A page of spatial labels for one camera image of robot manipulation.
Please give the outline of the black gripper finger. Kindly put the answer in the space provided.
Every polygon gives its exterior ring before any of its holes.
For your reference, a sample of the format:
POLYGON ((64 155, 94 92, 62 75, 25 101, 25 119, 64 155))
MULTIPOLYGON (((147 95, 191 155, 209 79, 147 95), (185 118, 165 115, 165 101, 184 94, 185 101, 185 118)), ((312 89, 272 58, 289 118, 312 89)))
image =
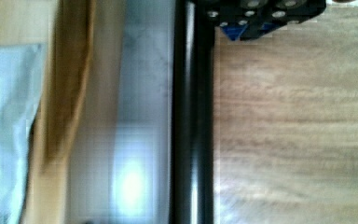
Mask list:
POLYGON ((231 41, 251 41, 321 15, 326 0, 195 0, 206 20, 231 41))

